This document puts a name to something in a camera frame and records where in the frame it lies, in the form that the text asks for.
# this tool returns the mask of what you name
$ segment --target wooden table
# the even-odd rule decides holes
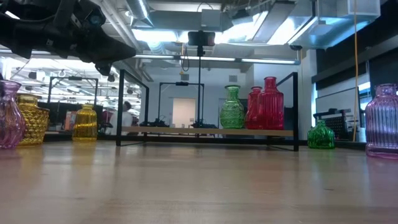
[[[0,223],[398,223],[398,162],[264,146],[46,143],[0,152]]]

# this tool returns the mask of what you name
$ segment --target glass vase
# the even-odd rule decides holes
[[[0,149],[14,149],[25,133],[25,120],[16,103],[20,83],[0,80]]]
[[[93,105],[83,105],[82,109],[78,110],[76,114],[72,140],[96,141],[97,132],[97,114],[93,111]]]
[[[335,133],[326,126],[324,120],[318,120],[317,125],[309,130],[308,147],[310,149],[335,148]]]
[[[244,124],[244,108],[238,98],[240,86],[228,85],[225,88],[228,97],[221,109],[221,125],[225,129],[240,129]]]
[[[398,159],[398,96],[395,84],[376,87],[376,97],[365,108],[366,154]]]
[[[39,108],[37,100],[41,96],[17,94],[18,107],[25,119],[25,136],[19,146],[33,146],[43,143],[44,133],[49,123],[50,110]]]
[[[259,114],[262,129],[283,130],[284,94],[276,88],[276,77],[266,77],[265,89],[259,97]]]
[[[247,129],[261,129],[259,117],[259,95],[261,87],[254,86],[251,88],[252,92],[248,96],[248,112],[244,119],[244,126]]]

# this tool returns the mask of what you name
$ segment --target textured green vase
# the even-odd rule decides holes
[[[324,120],[317,121],[317,125],[308,132],[308,147],[310,149],[335,148],[335,133],[326,127]]]
[[[228,97],[221,109],[221,125],[225,129],[241,129],[244,124],[244,108],[238,98],[240,86],[228,85],[225,88]]]

